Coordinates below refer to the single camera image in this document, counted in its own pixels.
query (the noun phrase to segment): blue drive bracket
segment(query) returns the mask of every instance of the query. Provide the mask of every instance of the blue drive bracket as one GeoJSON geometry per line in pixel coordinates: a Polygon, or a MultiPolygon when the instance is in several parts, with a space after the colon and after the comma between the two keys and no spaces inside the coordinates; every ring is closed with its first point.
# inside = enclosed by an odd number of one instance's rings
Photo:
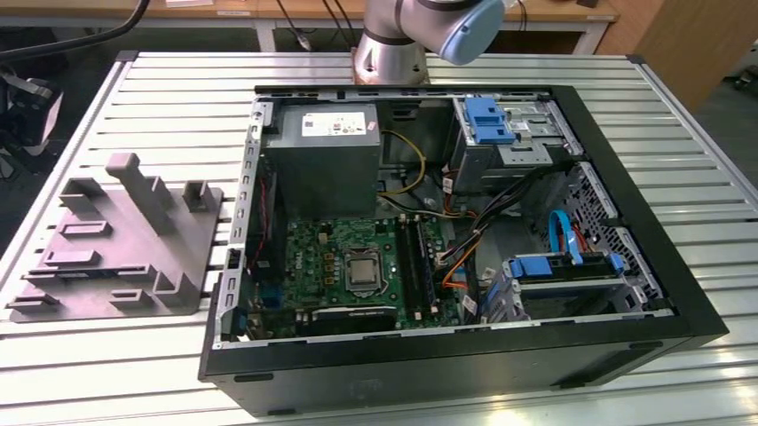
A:
{"type": "Polygon", "coordinates": [[[466,118],[474,130],[478,145],[511,145],[517,135],[511,131],[506,113],[493,98],[466,98],[466,118]]]}

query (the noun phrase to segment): white table leg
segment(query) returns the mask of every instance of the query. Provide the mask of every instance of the white table leg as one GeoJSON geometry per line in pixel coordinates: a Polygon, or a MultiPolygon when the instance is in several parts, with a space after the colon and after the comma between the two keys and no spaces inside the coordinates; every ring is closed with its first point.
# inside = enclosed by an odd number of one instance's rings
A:
{"type": "Polygon", "coordinates": [[[607,30],[607,22],[590,22],[574,47],[574,55],[594,55],[607,30]]]}
{"type": "Polygon", "coordinates": [[[276,22],[274,20],[255,20],[255,27],[260,51],[276,51],[276,40],[274,40],[276,22]]]}

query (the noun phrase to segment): white sticker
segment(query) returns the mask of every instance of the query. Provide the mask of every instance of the white sticker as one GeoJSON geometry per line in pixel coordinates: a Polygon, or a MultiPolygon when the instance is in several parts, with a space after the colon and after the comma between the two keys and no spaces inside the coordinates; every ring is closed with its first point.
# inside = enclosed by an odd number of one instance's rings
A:
{"type": "Polygon", "coordinates": [[[442,178],[442,192],[453,193],[453,179],[450,177],[442,178]]]}
{"type": "Polygon", "coordinates": [[[477,315],[477,302],[474,302],[474,299],[469,297],[469,295],[463,296],[462,304],[466,310],[471,312],[471,315],[477,315]]]}
{"type": "Polygon", "coordinates": [[[365,113],[312,113],[303,115],[303,137],[366,134],[365,113]]]}
{"type": "Polygon", "coordinates": [[[218,11],[218,16],[250,16],[250,12],[246,11],[218,11]]]}

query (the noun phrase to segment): yellow wire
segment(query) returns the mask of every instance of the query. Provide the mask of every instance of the yellow wire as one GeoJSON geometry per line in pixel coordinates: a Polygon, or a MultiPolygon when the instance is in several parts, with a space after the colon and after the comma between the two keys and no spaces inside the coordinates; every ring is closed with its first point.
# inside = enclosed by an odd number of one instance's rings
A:
{"type": "Polygon", "coordinates": [[[411,189],[417,187],[418,184],[422,183],[422,180],[425,180],[425,175],[427,173],[427,158],[425,157],[422,150],[418,149],[417,144],[414,144],[414,142],[411,142],[409,138],[406,138],[402,134],[399,134],[394,130],[382,130],[382,132],[397,136],[403,142],[406,142],[407,145],[411,148],[414,148],[414,151],[417,152],[418,155],[418,160],[422,162],[422,170],[418,172],[418,178],[411,185],[406,186],[405,188],[395,189],[394,191],[383,191],[379,193],[379,195],[398,195],[399,193],[407,193],[411,189]]]}

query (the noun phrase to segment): ram slot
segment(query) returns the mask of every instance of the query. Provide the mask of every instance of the ram slot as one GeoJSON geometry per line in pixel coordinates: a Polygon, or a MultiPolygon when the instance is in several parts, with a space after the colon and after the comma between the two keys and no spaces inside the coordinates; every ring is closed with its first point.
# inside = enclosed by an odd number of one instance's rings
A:
{"type": "Polygon", "coordinates": [[[411,320],[422,320],[425,315],[437,313],[438,309],[427,245],[418,220],[395,221],[395,245],[406,315],[411,320]]]}

